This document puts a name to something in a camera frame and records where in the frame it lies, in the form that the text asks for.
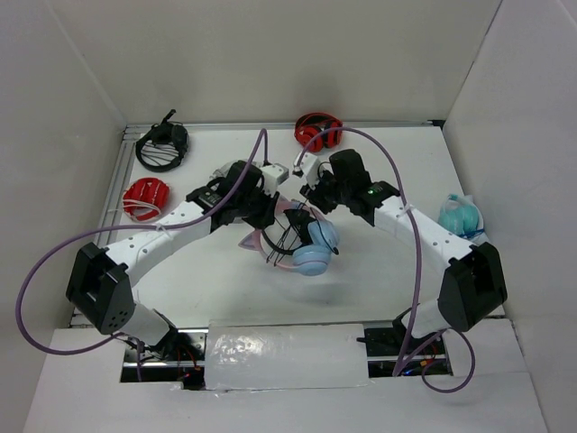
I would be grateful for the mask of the pink blue cat-ear headphones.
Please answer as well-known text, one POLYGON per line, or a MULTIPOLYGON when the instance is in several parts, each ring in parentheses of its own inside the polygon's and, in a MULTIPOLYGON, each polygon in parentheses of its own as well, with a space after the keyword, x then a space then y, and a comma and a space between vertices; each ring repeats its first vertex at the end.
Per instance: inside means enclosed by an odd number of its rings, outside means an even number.
MULTIPOLYGON (((296 200, 282 198, 277 203, 275 217, 282 216, 279 211, 283 201, 296 200)), ((308 226, 313 240, 311 245, 298 248, 292 256, 278 256, 262 239, 261 231, 264 229, 255 229, 245 236, 238 246, 244 250, 258 253, 266 263, 271 263, 274 267, 285 272, 295 272, 309 277, 323 274, 326 272, 332 257, 339 254, 340 237, 334 224, 327 220, 318 209, 306 206, 314 218, 314 221, 308 226)))

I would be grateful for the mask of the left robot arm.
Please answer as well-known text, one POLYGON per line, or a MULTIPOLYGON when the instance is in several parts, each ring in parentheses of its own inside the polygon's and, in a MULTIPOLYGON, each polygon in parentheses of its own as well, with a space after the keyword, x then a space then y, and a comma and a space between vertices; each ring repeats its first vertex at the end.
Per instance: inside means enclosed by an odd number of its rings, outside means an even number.
POLYGON ((256 228, 271 224, 279 185, 288 176, 288 169, 279 164, 258 167, 236 161, 223 177, 189 193, 152 230, 103 248, 86 244, 77 253, 67 299, 100 334, 122 333, 144 344, 155 358, 171 358, 180 343, 177 328, 136 301, 133 289, 176 251, 236 219, 256 228))

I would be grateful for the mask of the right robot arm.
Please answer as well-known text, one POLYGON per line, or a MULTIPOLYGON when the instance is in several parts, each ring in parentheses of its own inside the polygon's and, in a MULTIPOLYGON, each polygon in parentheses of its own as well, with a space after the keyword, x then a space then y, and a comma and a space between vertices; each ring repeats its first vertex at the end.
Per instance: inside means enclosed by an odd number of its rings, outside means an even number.
POLYGON ((395 347, 415 353, 425 337, 447 328, 467 332, 508 298, 498 250, 490 243, 476 245, 452 234, 414 207, 406 206, 398 189, 373 181, 361 155, 339 151, 324 169, 311 153, 295 159, 294 173, 304 178, 300 190, 308 201, 328 214, 338 206, 399 240, 419 245, 422 259, 442 276, 436 299, 417 306, 414 313, 397 317, 395 347))

